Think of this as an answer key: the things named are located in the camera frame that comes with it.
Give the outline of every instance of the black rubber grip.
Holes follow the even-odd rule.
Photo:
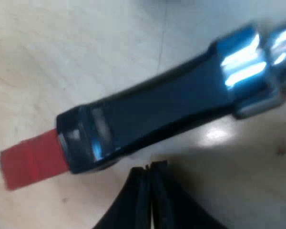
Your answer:
[[[103,169],[120,157],[229,114],[233,99],[215,48],[124,92],[57,117],[73,173]]]

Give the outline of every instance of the red tip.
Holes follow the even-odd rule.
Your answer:
[[[69,170],[55,129],[2,151],[0,163],[9,190]]]

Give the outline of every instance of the light wooden table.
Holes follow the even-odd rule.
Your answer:
[[[0,150],[54,127],[57,114],[150,78],[256,19],[286,20],[286,0],[0,0]],[[0,229],[89,229],[129,169],[169,159],[195,199],[230,229],[286,229],[286,104],[227,116],[98,173],[8,192]]]

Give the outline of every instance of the chrome metal ferrule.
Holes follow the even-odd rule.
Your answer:
[[[286,83],[286,25],[267,40],[254,25],[217,41],[225,86],[236,103],[239,118],[280,105]]]

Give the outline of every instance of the black plastic object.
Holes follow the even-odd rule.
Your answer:
[[[152,163],[151,179],[156,229],[226,229],[174,179],[166,161]]]
[[[232,109],[213,45],[154,79],[59,115],[57,131],[71,172],[80,173],[108,167]]]
[[[150,193],[148,171],[132,168],[123,189],[94,229],[150,229]]]
[[[179,185],[166,161],[133,168],[119,196],[94,229],[226,229]]]

